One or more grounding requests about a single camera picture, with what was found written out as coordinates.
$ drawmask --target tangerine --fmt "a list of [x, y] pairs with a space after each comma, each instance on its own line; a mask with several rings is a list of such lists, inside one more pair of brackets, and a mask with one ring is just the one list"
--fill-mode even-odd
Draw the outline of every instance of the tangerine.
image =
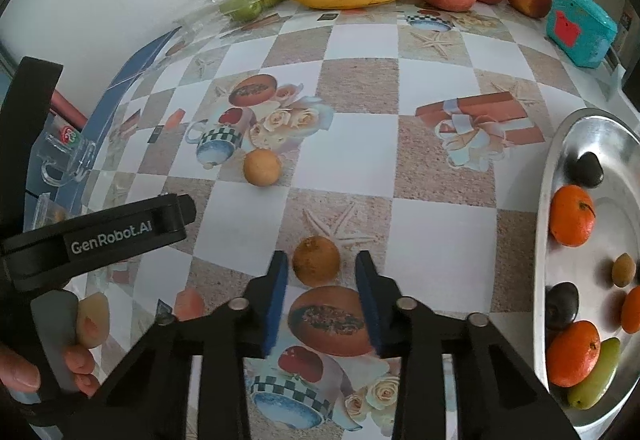
[[546, 350], [546, 376], [551, 384], [570, 388], [582, 382], [600, 355], [600, 335], [589, 321], [576, 321]]
[[640, 330], [640, 286], [636, 286], [625, 297], [620, 315], [622, 329], [628, 334]]
[[577, 185], [556, 191], [549, 211], [549, 231], [558, 243], [580, 246], [589, 239], [596, 223], [593, 200]]

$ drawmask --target oval silver plate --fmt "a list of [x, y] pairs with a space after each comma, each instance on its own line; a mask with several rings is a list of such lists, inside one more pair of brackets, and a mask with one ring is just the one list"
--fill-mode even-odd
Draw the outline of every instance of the oval silver plate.
[[[548, 235], [549, 204], [553, 194], [570, 183], [566, 164], [587, 151], [594, 152], [604, 169], [604, 180], [588, 190], [595, 205], [596, 226], [588, 241], [572, 248], [559, 245]], [[610, 113], [583, 109], [569, 115], [554, 136], [540, 190], [536, 228], [534, 275], [534, 368], [548, 388], [545, 367], [545, 289], [562, 281], [578, 287], [580, 309], [576, 320], [596, 325], [600, 339], [618, 337], [622, 342], [620, 365], [609, 390], [591, 409], [569, 407], [566, 391], [554, 386], [551, 394], [578, 432], [587, 430], [615, 413], [625, 402], [640, 374], [640, 333], [631, 336], [619, 325], [625, 293], [636, 286], [618, 288], [611, 280], [611, 264], [627, 252], [640, 258], [640, 140], [628, 126]]]

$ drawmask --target printed mug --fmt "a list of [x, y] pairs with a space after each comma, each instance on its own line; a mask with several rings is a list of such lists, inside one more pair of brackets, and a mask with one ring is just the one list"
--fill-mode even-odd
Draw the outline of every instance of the printed mug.
[[[91, 169], [95, 155], [95, 142], [56, 116], [45, 126], [44, 142], [37, 155], [42, 159], [41, 173], [44, 181], [54, 187], [72, 180], [81, 182]], [[48, 169], [58, 171], [55, 178]]]
[[[204, 169], [212, 169], [226, 162], [242, 145], [242, 136], [255, 124], [255, 114], [250, 108], [229, 108], [220, 116], [194, 122], [187, 129], [184, 140], [197, 144], [196, 159]], [[191, 131], [199, 131], [196, 138]]]

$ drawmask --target plum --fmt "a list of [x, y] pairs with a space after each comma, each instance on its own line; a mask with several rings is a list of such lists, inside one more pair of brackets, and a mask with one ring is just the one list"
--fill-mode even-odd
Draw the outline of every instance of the plum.
[[596, 154], [588, 151], [570, 164], [569, 176], [578, 185], [593, 189], [602, 183], [604, 171]]
[[565, 281], [546, 293], [545, 325], [550, 330], [564, 330], [578, 315], [580, 298], [577, 287]]

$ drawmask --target tablecloth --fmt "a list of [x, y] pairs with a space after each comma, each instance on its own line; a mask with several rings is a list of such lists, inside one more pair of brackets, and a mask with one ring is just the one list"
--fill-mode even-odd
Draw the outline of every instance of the tablecloth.
[[[273, 92], [252, 89], [246, 80], [258, 75], [276, 82]], [[186, 240], [91, 273], [86, 288], [82, 281], [81, 295], [100, 291], [110, 302], [111, 335], [94, 350], [95, 373], [104, 380], [186, 286], [211, 310], [264, 274], [275, 249], [291, 255], [311, 235], [340, 250], [330, 284], [355, 289], [354, 257], [370, 250], [404, 294], [456, 317], [485, 312], [531, 362], [546, 152], [565, 116], [603, 107], [608, 81], [604, 65], [578, 69], [544, 36], [544, 20], [506, 3], [448, 13], [397, 0], [320, 12], [287, 1], [252, 30], [178, 32], [120, 101], [82, 205], [97, 211], [188, 193], [197, 217]], [[230, 156], [208, 154], [207, 135], [228, 144]], [[255, 147], [280, 155], [273, 186], [244, 179], [242, 161]], [[390, 436], [398, 364], [347, 343], [341, 356], [311, 347], [290, 312], [308, 290], [290, 272], [274, 353], [246, 364], [253, 438]], [[282, 369], [286, 355], [299, 373]], [[305, 375], [314, 362], [324, 366], [317, 383], [305, 380], [314, 380]], [[455, 438], [450, 361], [445, 367]], [[286, 381], [314, 390], [303, 411], [278, 411], [265, 398]]]

